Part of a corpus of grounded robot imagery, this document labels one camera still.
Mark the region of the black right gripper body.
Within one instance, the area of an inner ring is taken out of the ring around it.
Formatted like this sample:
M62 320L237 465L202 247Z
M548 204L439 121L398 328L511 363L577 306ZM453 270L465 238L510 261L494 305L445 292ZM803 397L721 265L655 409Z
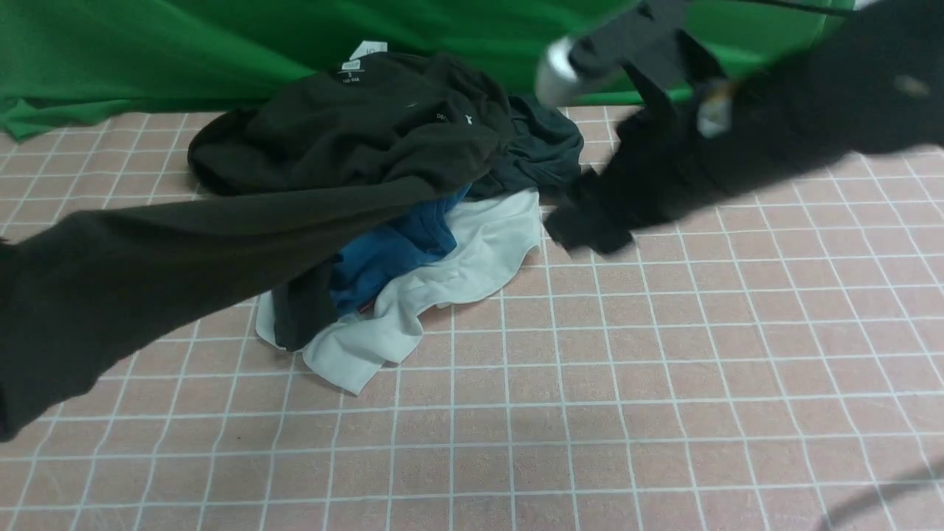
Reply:
M735 160L717 149L735 123L744 81L711 77L678 103L649 80L640 84L644 107L618 124L609 162L578 178L545 218L547 233L567 252L612 255L634 244L635 231L745 195Z

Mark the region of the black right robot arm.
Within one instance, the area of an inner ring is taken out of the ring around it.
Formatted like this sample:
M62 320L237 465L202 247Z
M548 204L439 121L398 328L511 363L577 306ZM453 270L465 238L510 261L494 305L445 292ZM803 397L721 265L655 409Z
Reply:
M566 251L608 256L633 234L822 169L851 153L942 145L940 1L876 1L744 77L684 29L685 1L640 1L547 47L534 94L566 104L624 72L643 108L545 218Z

